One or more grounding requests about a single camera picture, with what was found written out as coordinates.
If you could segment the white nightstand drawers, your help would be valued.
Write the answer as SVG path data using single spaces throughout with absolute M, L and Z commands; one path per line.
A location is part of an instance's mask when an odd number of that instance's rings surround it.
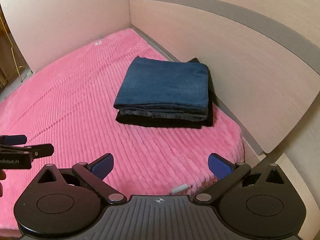
M 286 174 L 287 178 L 289 178 L 291 184 L 294 186 L 299 196 L 301 197 L 303 203 L 306 207 L 306 221 L 311 222 L 319 222 L 319 207 L 303 180 L 300 173 L 294 167 L 293 163 L 289 160 L 287 155 L 283 153 L 275 162 L 278 164 L 281 169 Z

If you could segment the pink ribbed bed blanket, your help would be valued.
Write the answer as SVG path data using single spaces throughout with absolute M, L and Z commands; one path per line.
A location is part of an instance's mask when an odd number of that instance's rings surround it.
M 1 134 L 23 134 L 29 145 L 50 143 L 54 154 L 29 170 L 8 170 L 1 198 L 1 229 L 17 229 L 13 207 L 47 163 L 70 168 L 105 153 L 114 156 L 106 182 L 133 194 L 166 195 L 183 184 L 188 193 L 212 184 L 208 156 L 244 160 L 241 129 L 219 108 L 200 129 L 146 128 L 116 121 L 114 101 L 137 56 L 163 57 L 134 30 L 92 42 L 46 66 L 1 102 Z

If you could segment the wooden bed headboard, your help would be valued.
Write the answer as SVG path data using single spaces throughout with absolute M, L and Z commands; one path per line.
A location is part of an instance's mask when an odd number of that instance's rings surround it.
M 263 152 L 319 93 L 319 0 L 129 0 L 132 25 L 211 71 L 217 98 Z

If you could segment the gold metal clothes rack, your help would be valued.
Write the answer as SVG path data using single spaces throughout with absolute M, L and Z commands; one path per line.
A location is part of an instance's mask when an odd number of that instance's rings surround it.
M 28 67 L 27 66 L 18 66 L 18 64 L 17 64 L 17 60 L 16 60 L 16 56 L 15 56 L 15 50 L 14 50 L 15 45 L 14 45 L 14 43 L 12 42 L 12 40 L 11 40 L 11 38 L 9 36 L 9 32 L 7 31 L 8 28 L 5 26 L 4 17 L 1 17 L 1 26 L 2 26 L 2 31 L 5 33 L 7 39 L 9 40 L 9 43 L 10 43 L 10 51 L 11 51 L 12 59 L 13 59 L 14 66 L 15 66 L 15 69 L 16 69 L 13 72 L 13 74 L 17 73 L 18 78 L 19 78 L 20 82 L 22 83 L 24 80 L 21 77 L 20 70 L 26 70 Z

